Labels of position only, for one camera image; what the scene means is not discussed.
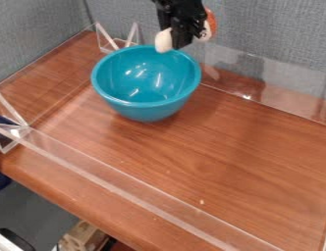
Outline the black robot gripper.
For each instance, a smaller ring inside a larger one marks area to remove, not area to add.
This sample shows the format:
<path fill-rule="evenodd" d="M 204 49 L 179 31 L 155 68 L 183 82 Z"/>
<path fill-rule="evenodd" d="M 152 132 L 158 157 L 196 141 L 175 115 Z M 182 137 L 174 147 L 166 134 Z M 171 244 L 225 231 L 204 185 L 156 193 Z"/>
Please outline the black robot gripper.
<path fill-rule="evenodd" d="M 182 49 L 209 34 L 206 20 L 209 14 L 203 0 L 152 0 L 158 7 L 162 30 L 171 27 L 172 47 Z"/>

